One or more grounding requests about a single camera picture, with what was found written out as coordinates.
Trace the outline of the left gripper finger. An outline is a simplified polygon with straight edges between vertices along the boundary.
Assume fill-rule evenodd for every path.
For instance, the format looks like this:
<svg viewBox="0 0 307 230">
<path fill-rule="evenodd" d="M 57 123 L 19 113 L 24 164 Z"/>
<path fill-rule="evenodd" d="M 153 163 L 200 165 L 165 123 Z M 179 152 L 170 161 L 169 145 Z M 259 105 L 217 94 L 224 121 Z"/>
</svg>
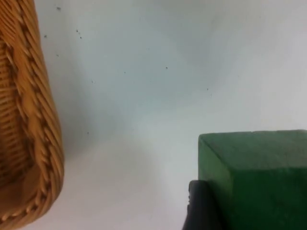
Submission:
<svg viewBox="0 0 307 230">
<path fill-rule="evenodd" d="M 221 230 L 219 214 L 209 184 L 202 180 L 189 183 L 189 204 L 183 230 Z"/>
</svg>

